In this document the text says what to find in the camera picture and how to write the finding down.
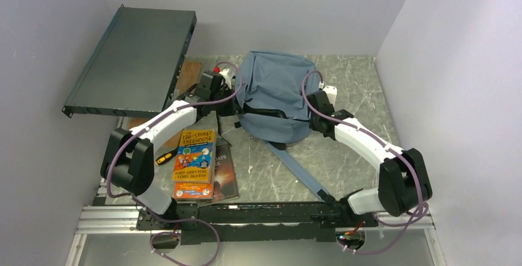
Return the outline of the blue backpack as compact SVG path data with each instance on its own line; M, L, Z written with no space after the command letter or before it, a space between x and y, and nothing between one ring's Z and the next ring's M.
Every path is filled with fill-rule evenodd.
M265 142L271 152L321 201L334 197L287 151L286 145L306 138L311 129L308 105L302 95L322 90L319 77L309 73L315 64L302 56L283 52L250 51L239 67L241 78L236 101L241 127Z

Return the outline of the yellow treehouse book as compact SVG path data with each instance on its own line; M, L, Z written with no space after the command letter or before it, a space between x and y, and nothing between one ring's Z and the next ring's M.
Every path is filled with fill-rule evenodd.
M174 158L174 182L209 183L214 173L215 131L185 129Z

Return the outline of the yellow black screwdriver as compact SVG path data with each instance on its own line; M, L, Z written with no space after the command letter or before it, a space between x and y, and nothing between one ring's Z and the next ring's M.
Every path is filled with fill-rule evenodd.
M158 165L158 166L162 166L166 163L168 163L172 158L174 158L178 152L178 147L162 154L161 156L157 157L156 160L155 160L155 163Z

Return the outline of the dark cover book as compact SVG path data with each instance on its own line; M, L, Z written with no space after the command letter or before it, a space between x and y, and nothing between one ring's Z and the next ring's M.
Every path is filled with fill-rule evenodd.
M230 144L217 141L212 199L198 201L198 206L223 203L239 198L238 184L231 157Z

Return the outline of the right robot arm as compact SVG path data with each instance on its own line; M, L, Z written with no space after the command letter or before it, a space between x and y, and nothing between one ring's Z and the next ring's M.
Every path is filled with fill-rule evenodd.
M416 206L425 209L433 191L419 150L403 150L386 142L348 111L335 110L323 90L307 95L305 102L312 130L356 151L377 171L376 187L340 199L343 224L354 226L368 213L387 212L397 217Z

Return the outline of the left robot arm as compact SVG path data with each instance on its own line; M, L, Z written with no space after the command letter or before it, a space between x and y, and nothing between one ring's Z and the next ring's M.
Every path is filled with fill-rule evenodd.
M241 88L234 86L233 80L241 77L241 72L232 63L224 69L216 67L205 71L192 91L172 102L154 118L133 130L121 127L113 130L100 170L106 180L108 196L118 197L112 192L112 185L122 188L123 196L131 196L137 204L148 209L158 227L171 228L179 219L177 202L153 183L155 153L186 127L231 104Z

